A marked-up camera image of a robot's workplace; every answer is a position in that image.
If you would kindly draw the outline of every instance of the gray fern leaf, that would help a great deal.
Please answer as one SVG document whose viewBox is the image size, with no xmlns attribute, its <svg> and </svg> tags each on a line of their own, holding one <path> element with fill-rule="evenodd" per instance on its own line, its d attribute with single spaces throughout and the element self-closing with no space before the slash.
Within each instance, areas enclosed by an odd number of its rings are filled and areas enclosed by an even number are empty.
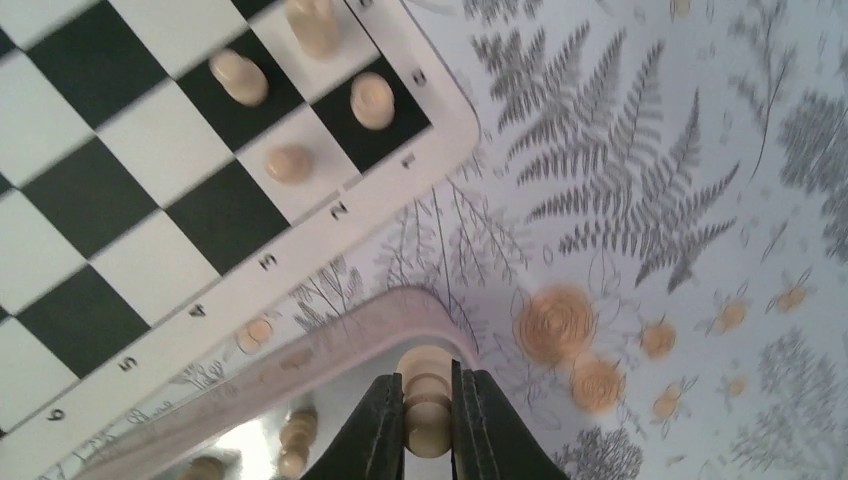
<svg viewBox="0 0 848 480">
<path fill-rule="evenodd" d="M 656 145 L 660 132 L 655 122 L 662 121 L 659 91 L 659 59 L 665 48 L 658 42 L 648 52 L 642 68 L 627 94 L 624 112 L 608 132 L 610 146 L 619 161 L 645 168 L 659 156 Z"/>
<path fill-rule="evenodd" d="M 736 224 L 736 219 L 703 227 L 699 230 L 689 232 L 679 238 L 667 240 L 659 251 L 645 257 L 639 273 L 636 275 L 636 285 L 639 286 L 653 272 L 668 268 L 674 264 L 686 262 L 686 270 L 694 262 L 710 243 L 720 237 L 724 232 L 730 230 Z M 670 282 L 669 290 L 679 285 L 680 282 Z"/>
<path fill-rule="evenodd" d="M 678 232 L 696 224 L 721 197 L 738 171 L 739 163 L 737 162 L 718 182 L 679 200 L 674 207 L 664 208 L 660 214 L 665 232 Z"/>
<path fill-rule="evenodd" d="M 489 88 L 492 99 L 505 102 L 498 117 L 498 131 L 526 120 L 547 101 L 545 74 L 545 29 L 539 28 L 526 50 L 521 33 L 512 30 L 506 41 L 500 33 L 474 38 L 471 46 L 486 70 L 495 75 Z"/>
<path fill-rule="evenodd" d="M 545 103 L 541 113 L 513 142 L 508 158 L 537 145 L 569 142 L 577 131 L 577 118 L 573 112 L 577 85 L 580 80 L 580 58 L 589 35 L 589 24 L 584 23 L 569 35 L 559 53 L 547 64 L 542 73 Z"/>
<path fill-rule="evenodd" d="M 574 227 L 573 234 L 560 239 L 559 252 L 563 255 L 582 252 L 589 248 L 606 249 L 611 252 L 644 258 L 659 244 L 661 238 L 656 230 L 629 228 L 624 220 L 585 222 Z"/>
<path fill-rule="evenodd" d="M 537 155 L 524 167 L 516 183 L 521 186 L 547 178 L 576 178 L 578 174 L 587 176 L 597 172 L 607 160 L 607 146 L 602 143 L 571 148 L 555 146 Z"/>
<path fill-rule="evenodd" d="M 648 208 L 666 205 L 678 199 L 692 185 L 690 169 L 700 164 L 699 116 L 700 102 L 698 91 L 695 90 L 686 128 L 672 145 L 668 156 L 663 156 L 651 168 L 642 172 L 643 202 Z"/>
<path fill-rule="evenodd" d="M 469 19 L 479 18 L 483 25 L 491 25 L 498 18 L 508 22 L 518 16 L 519 9 L 530 18 L 536 17 L 536 12 L 545 0 L 463 0 L 465 16 Z"/>
<path fill-rule="evenodd" d="M 616 90 L 621 76 L 621 51 L 625 31 L 619 31 L 607 45 L 592 77 L 583 85 L 575 102 L 575 114 L 591 138 L 612 121 Z"/>
<path fill-rule="evenodd" d="M 572 187 L 537 205 L 527 215 L 527 222 L 566 215 L 621 216 L 630 204 L 630 189 L 599 191 L 588 184 Z"/>
</svg>

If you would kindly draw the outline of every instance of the white square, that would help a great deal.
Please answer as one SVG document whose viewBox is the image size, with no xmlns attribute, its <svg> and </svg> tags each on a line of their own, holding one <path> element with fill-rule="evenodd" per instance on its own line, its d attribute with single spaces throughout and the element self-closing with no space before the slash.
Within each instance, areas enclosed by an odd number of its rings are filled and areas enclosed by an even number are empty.
<svg viewBox="0 0 848 480">
<path fill-rule="evenodd" d="M 109 0 L 172 77 L 246 27 L 230 0 Z"/>
<path fill-rule="evenodd" d="M 233 156 L 171 80 L 101 127 L 98 136 L 160 206 Z"/>
<path fill-rule="evenodd" d="M 283 3 L 263 12 L 251 22 L 251 28 L 307 101 L 316 100 L 380 56 L 344 0 L 333 0 L 341 29 L 341 46 L 330 60 L 313 59 L 300 48 Z"/>
<path fill-rule="evenodd" d="M 0 64 L 0 172 L 10 182 L 22 186 L 91 135 L 82 117 L 29 58 L 21 52 L 4 58 Z"/>
<path fill-rule="evenodd" d="M 268 150 L 286 144 L 299 144 L 312 157 L 312 172 L 296 185 L 279 183 L 265 170 Z M 359 175 L 359 170 L 309 105 L 290 113 L 236 156 L 289 222 Z"/>
<path fill-rule="evenodd" d="M 218 278 L 161 210 L 98 254 L 91 265 L 150 325 Z"/>
<path fill-rule="evenodd" d="M 0 324 L 0 428 L 9 430 L 77 381 L 15 318 Z"/>
<path fill-rule="evenodd" d="M 0 252 L 0 305 L 12 313 L 85 265 L 83 256 L 18 191 L 0 201 Z"/>
<path fill-rule="evenodd" d="M 67 23 L 97 0 L 0 0 L 0 27 L 21 48 Z"/>
</svg>

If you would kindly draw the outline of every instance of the fern print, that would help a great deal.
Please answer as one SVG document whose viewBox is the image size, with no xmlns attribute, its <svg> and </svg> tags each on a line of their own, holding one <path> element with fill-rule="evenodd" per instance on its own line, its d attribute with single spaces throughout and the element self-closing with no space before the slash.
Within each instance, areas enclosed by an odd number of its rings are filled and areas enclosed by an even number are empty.
<svg viewBox="0 0 848 480">
<path fill-rule="evenodd" d="M 289 297 L 300 310 L 294 321 L 311 332 L 365 300 L 362 275 L 356 267 L 348 267 L 344 257 L 336 257 L 295 287 Z"/>
<path fill-rule="evenodd" d="M 564 183 L 563 190 L 532 207 L 525 221 L 552 217 L 577 220 L 560 240 L 563 255 L 603 248 L 642 261 L 635 285 L 671 269 L 671 293 L 692 278 L 700 254 L 735 225 L 735 218 L 703 225 L 739 165 L 713 184 L 696 187 L 700 166 L 700 95 L 696 89 L 687 122 L 666 152 L 659 65 L 665 46 L 654 44 L 624 102 L 621 55 L 626 32 L 616 33 L 592 74 L 581 82 L 581 49 L 589 35 L 583 24 L 546 60 L 540 29 L 524 46 L 513 30 L 472 40 L 478 58 L 493 76 L 490 94 L 503 103 L 499 127 L 529 125 L 519 133 L 509 158 L 529 153 L 516 184 Z"/>
<path fill-rule="evenodd" d="M 781 125 L 786 151 L 780 171 L 784 186 L 807 196 L 825 194 L 821 215 L 829 219 L 822 237 L 825 254 L 848 263 L 848 101 L 807 93 Z"/>
<path fill-rule="evenodd" d="M 784 84 L 792 72 L 796 57 L 794 45 L 786 46 L 781 51 L 777 41 L 778 27 L 786 18 L 788 0 L 775 0 L 772 5 L 766 5 L 764 1 L 749 0 L 748 7 L 753 10 L 754 20 L 746 20 L 740 14 L 728 29 L 731 37 L 742 39 L 748 44 L 759 70 L 758 79 L 752 79 L 748 74 L 731 75 L 728 79 L 730 86 L 751 109 L 754 124 L 762 137 L 750 180 L 754 179 L 763 160 L 772 110 L 782 99 Z"/>
<path fill-rule="evenodd" d="M 467 165 L 458 176 L 472 174 Z M 500 279 L 511 284 L 529 263 L 529 230 L 491 208 L 485 197 L 449 178 L 430 194 L 405 207 L 381 245 L 378 281 L 390 289 L 415 285 L 442 300 L 454 324 L 480 348 L 485 322 L 462 294 Z"/>
<path fill-rule="evenodd" d="M 479 18 L 483 25 L 491 25 L 501 19 L 509 22 L 523 12 L 536 18 L 536 12 L 545 0 L 463 0 L 466 18 Z"/>
<path fill-rule="evenodd" d="M 759 371 L 768 403 L 755 422 L 739 429 L 731 446 L 734 462 L 798 479 L 845 478 L 848 418 L 839 408 L 846 398 L 844 368 L 827 353 L 813 352 L 793 328 L 762 349 Z"/>
</svg>

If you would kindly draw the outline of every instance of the wooden chess piece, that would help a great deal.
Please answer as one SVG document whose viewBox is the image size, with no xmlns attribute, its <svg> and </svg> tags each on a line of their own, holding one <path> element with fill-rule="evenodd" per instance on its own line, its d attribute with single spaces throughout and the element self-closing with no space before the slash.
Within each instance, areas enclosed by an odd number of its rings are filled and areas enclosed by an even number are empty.
<svg viewBox="0 0 848 480">
<path fill-rule="evenodd" d="M 341 33 L 333 0 L 287 0 L 285 14 L 303 53 L 316 60 L 335 56 Z"/>
<path fill-rule="evenodd" d="M 351 85 L 353 115 L 369 130 L 382 130 L 395 116 L 395 96 L 388 82 L 376 73 L 363 73 Z"/>
<path fill-rule="evenodd" d="M 226 49 L 209 61 L 212 75 L 242 105 L 254 107 L 268 96 L 268 79 L 251 60 Z"/>
<path fill-rule="evenodd" d="M 273 148 L 265 155 L 265 171 L 280 183 L 298 184 L 312 172 L 312 155 L 296 144 Z"/>
<path fill-rule="evenodd" d="M 309 449 L 318 434 L 318 419 L 311 412 L 295 412 L 280 431 L 280 457 L 277 473 L 298 478 L 306 469 Z"/>
<path fill-rule="evenodd" d="M 192 460 L 177 480 L 223 480 L 225 471 L 224 462 L 217 458 L 198 457 Z"/>
<path fill-rule="evenodd" d="M 398 362 L 406 448 L 417 457 L 437 458 L 451 448 L 452 361 L 447 351 L 425 345 L 409 350 Z"/>
</svg>

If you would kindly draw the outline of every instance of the printed number 6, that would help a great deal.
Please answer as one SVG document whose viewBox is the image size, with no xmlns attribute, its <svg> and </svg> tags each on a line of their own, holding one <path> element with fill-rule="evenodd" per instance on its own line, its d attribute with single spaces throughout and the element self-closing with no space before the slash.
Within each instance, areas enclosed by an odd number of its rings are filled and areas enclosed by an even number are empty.
<svg viewBox="0 0 848 480">
<path fill-rule="evenodd" d="M 51 422 L 56 422 L 56 421 L 64 420 L 64 419 L 65 419 L 65 412 L 63 412 L 62 410 L 59 410 L 58 408 L 53 410 L 52 412 L 50 412 L 50 416 L 47 417 L 47 420 L 49 420 Z"/>
</svg>

